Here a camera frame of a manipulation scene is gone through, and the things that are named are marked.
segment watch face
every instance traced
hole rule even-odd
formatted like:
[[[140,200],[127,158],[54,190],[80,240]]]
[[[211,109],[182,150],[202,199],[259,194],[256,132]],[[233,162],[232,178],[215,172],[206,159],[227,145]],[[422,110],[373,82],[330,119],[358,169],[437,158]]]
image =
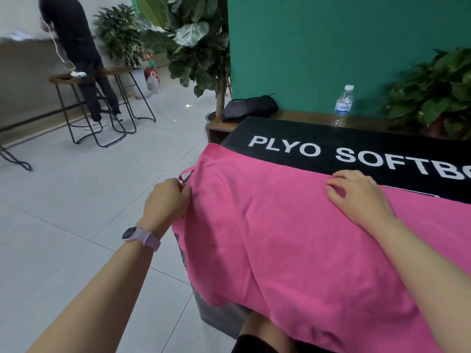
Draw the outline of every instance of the watch face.
[[[132,228],[129,228],[127,231],[124,232],[122,238],[123,239],[129,239],[130,237],[132,237],[132,235],[134,234],[134,232],[136,231],[138,227],[132,227]]]

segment black banner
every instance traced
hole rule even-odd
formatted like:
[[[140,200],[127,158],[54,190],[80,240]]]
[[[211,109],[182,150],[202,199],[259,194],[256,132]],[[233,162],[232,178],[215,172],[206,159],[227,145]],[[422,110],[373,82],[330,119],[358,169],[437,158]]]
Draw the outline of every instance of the black banner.
[[[324,174],[357,169],[378,184],[471,204],[470,141],[249,117],[222,146]]]

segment person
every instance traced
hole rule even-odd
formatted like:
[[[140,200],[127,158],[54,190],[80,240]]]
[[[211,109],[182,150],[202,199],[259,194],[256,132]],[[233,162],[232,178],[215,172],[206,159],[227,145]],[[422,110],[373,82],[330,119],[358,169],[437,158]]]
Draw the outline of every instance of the person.
[[[434,251],[396,216],[375,181],[360,171],[339,171],[327,181],[330,200],[375,238],[414,297],[445,353],[471,352],[471,278]],[[333,189],[345,190],[341,197]],[[157,184],[137,227],[161,239],[183,216],[191,187]],[[123,243],[97,275],[34,342],[28,353],[115,352],[149,270],[154,250]],[[291,338],[267,317],[252,313],[233,353],[290,353]]]
[[[97,51],[91,35],[87,17],[78,0],[39,0],[41,27],[46,32],[56,31],[57,36],[74,64],[77,72],[93,75],[108,102],[113,114],[121,114],[118,97],[106,76],[101,76],[103,61]],[[94,81],[79,84],[92,118],[91,130],[99,131],[106,126],[102,121],[101,106],[97,98],[97,88]]]

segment bottle label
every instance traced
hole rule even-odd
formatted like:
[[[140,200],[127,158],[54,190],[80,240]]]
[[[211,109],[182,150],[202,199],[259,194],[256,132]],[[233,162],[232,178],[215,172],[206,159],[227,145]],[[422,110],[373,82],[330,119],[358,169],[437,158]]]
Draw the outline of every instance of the bottle label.
[[[350,112],[351,107],[352,103],[338,101],[337,104],[335,104],[335,112],[337,114],[348,114]]]

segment smartwatch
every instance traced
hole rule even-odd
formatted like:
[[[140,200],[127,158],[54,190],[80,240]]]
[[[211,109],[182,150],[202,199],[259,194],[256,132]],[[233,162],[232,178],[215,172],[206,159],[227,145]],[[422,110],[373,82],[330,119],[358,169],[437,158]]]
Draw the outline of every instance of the smartwatch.
[[[129,228],[124,232],[122,238],[124,241],[134,241],[138,240],[142,242],[145,246],[150,247],[154,252],[157,251],[160,247],[160,240],[158,240],[152,233],[145,231],[139,227]]]

